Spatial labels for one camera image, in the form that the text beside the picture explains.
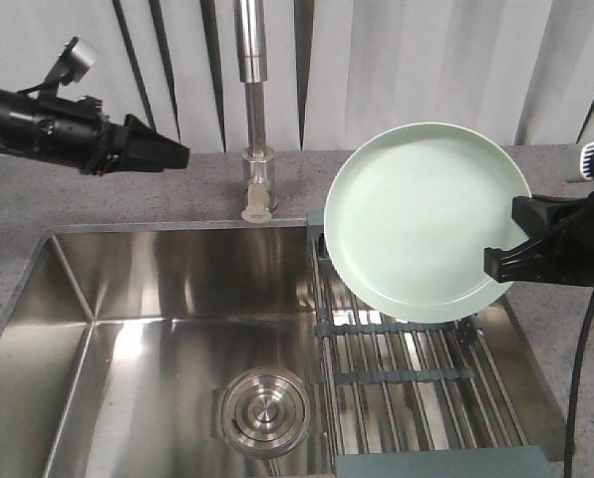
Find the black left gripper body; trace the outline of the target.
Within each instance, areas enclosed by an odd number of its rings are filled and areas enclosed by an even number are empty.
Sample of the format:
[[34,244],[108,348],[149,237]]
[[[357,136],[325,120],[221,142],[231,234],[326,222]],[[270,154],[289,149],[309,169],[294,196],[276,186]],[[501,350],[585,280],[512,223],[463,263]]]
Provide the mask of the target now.
[[0,89],[0,153],[89,175],[119,172],[126,135],[103,118],[98,105],[92,97],[32,99]]

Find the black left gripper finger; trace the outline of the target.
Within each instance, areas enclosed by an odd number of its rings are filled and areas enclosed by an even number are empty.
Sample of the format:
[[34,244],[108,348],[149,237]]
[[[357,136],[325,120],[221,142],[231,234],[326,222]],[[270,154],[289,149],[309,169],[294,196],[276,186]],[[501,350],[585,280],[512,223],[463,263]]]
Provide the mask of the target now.
[[157,133],[134,115],[125,116],[124,127],[128,134],[124,151],[129,154],[189,154],[186,146]]
[[120,156],[120,171],[163,172],[167,169],[185,169],[188,166],[188,148],[177,143],[136,143]]

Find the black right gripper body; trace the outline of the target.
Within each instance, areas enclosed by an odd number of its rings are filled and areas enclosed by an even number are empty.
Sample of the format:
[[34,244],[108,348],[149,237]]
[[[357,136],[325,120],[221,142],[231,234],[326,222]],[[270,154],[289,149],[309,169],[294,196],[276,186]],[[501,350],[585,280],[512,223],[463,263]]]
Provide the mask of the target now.
[[594,287],[594,192],[573,201],[558,222],[563,229],[556,240],[555,258],[562,285]]

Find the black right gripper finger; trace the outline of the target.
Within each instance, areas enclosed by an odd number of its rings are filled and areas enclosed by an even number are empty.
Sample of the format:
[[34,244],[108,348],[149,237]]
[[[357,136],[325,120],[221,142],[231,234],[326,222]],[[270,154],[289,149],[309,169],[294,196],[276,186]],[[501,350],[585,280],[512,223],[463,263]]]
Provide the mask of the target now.
[[512,199],[511,217],[532,239],[544,235],[547,230],[575,210],[574,198],[545,195],[516,196]]
[[483,249],[483,271],[497,283],[556,283],[552,238],[532,238],[509,250]]

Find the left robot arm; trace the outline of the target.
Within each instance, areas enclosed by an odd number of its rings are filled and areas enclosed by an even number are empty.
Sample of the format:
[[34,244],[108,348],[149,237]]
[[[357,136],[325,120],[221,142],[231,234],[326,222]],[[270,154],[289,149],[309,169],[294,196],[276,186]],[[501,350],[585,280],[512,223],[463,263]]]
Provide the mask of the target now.
[[132,114],[110,121],[102,102],[0,89],[0,153],[74,168],[84,175],[185,169],[189,148]]

